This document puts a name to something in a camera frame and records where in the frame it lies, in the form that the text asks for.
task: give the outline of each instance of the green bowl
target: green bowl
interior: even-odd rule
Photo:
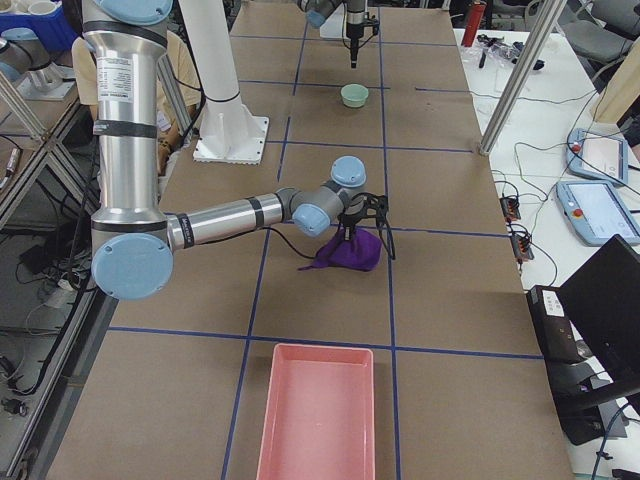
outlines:
[[[342,95],[342,103],[347,107],[360,108],[369,97],[369,89],[357,83],[351,83],[342,87],[340,95]]]

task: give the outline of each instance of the black monitor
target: black monitor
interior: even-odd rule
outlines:
[[[640,414],[640,255],[613,236],[557,291],[565,314],[613,383],[556,397],[560,419],[626,397]]]

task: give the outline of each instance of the person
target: person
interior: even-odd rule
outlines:
[[[71,47],[71,55],[80,103],[89,107],[95,121],[99,117],[97,69],[90,47],[82,38],[82,0],[62,0],[62,9],[67,22],[79,35]],[[180,91],[189,115],[193,118],[201,99],[198,74],[189,49],[180,37],[171,31],[167,31],[167,56],[177,79],[181,82]],[[178,158],[181,137],[176,115],[159,81],[157,81],[157,108],[157,168],[159,190],[162,193]]]

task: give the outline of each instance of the purple bag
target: purple bag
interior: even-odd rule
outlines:
[[[356,228],[350,239],[345,239],[345,229],[339,228],[329,242],[316,252],[311,268],[343,267],[369,272],[380,262],[382,241],[363,229]]]

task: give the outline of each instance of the red cylinder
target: red cylinder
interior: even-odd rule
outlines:
[[[478,27],[482,21],[484,15],[484,9],[487,6],[486,3],[480,1],[474,1],[471,5],[471,12],[469,13],[469,21],[467,22],[467,28],[464,30],[464,36],[462,37],[462,46],[470,47],[473,45],[473,40],[478,33]]]

